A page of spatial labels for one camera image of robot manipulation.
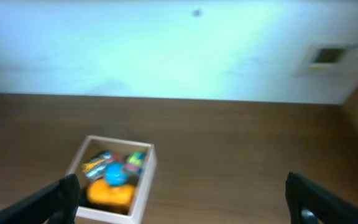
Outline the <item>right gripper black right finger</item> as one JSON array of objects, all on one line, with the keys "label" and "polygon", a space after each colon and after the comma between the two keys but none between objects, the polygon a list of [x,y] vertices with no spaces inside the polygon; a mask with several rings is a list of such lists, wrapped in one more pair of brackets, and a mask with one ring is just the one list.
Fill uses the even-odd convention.
[{"label": "right gripper black right finger", "polygon": [[358,208],[301,174],[288,174],[285,198],[291,224],[358,224]]}]

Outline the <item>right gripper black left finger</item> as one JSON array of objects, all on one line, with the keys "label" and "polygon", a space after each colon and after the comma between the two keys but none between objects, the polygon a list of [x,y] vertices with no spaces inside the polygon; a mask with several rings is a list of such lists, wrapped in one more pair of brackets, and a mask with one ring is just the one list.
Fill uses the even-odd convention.
[{"label": "right gripper black left finger", "polygon": [[77,176],[69,174],[1,210],[0,224],[74,223],[80,192]]}]

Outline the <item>yellow toy animal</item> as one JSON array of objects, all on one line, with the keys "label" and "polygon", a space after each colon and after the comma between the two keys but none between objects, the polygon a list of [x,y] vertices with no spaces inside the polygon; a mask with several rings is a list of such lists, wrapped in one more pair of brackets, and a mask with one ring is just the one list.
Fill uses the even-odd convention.
[{"label": "yellow toy animal", "polygon": [[91,183],[86,190],[89,202],[109,207],[128,210],[135,195],[135,187],[131,184],[109,185],[104,179]]}]

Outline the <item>blue toy ball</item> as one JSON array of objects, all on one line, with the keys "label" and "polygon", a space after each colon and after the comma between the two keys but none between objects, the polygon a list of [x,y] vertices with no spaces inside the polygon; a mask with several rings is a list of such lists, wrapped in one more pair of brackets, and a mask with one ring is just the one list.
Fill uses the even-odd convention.
[{"label": "blue toy ball", "polygon": [[113,163],[106,167],[104,173],[105,181],[112,186],[123,185],[127,182],[129,174],[122,163]]}]

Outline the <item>multicolour puzzle cube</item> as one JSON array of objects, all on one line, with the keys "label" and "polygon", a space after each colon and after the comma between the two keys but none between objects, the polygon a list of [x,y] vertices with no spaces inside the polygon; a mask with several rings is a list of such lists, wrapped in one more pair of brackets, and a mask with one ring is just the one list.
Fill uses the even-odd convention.
[{"label": "multicolour puzzle cube", "polygon": [[140,175],[142,167],[144,165],[146,154],[141,152],[134,152],[127,156],[124,168],[126,172],[134,175]]}]

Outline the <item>pink cardboard box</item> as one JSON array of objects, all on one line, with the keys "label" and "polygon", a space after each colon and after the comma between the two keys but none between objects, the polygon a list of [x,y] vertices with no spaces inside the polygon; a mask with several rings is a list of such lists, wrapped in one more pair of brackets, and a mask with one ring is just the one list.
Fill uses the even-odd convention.
[{"label": "pink cardboard box", "polygon": [[[86,190],[94,181],[90,181],[85,177],[81,171],[81,166],[86,161],[105,151],[120,154],[123,157],[122,164],[125,163],[127,156],[134,152],[146,154],[140,175],[127,172],[129,178],[125,184],[131,184],[135,187],[132,205],[128,210],[98,205],[89,202],[87,199]],[[85,137],[67,170],[67,174],[76,174],[80,183],[81,197],[77,211],[78,217],[105,223],[140,223],[145,211],[156,165],[157,158],[153,144],[101,136]]]}]

